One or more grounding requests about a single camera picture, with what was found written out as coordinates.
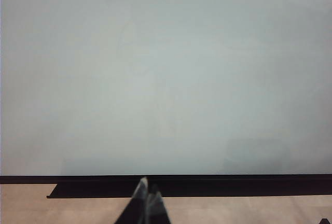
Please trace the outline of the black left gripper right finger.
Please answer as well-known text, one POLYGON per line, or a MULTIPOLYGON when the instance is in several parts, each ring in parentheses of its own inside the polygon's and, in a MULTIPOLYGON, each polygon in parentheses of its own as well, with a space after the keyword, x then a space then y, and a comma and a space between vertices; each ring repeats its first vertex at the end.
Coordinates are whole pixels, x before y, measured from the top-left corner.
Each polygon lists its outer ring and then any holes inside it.
POLYGON ((151 191, 147 196, 145 208, 145 223, 171 223, 161 192, 159 191, 157 185, 152 186, 151 191))

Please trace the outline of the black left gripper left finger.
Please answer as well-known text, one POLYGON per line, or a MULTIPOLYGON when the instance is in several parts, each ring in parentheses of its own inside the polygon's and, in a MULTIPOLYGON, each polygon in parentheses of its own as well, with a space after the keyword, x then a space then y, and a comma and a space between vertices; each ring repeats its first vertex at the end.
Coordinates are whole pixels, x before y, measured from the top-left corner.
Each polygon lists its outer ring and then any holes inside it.
POLYGON ((140 179, 135 191, 115 224, 145 223, 146 202, 148 197, 148 180, 146 177, 140 179))

